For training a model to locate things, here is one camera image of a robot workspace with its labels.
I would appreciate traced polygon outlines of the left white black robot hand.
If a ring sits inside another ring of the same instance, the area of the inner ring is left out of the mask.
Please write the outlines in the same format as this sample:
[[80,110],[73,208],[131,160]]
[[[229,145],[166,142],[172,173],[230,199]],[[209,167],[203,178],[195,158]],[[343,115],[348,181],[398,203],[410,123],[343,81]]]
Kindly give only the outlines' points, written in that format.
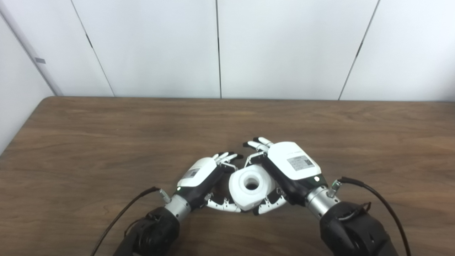
[[184,199],[191,211],[206,204],[206,196],[222,179],[224,174],[231,174],[238,168],[231,164],[243,155],[234,152],[220,152],[212,157],[204,157],[196,161],[177,183],[175,195]]

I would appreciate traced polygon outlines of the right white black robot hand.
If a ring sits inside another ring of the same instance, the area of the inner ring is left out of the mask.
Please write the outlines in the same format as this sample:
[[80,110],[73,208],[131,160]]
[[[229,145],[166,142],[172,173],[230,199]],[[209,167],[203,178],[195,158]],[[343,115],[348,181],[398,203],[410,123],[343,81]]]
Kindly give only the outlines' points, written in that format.
[[254,215],[272,211],[284,202],[306,207],[309,194],[328,184],[320,166],[295,142],[274,144],[264,137],[255,137],[243,146],[257,151],[247,157],[245,166],[261,165],[278,186],[253,208]]

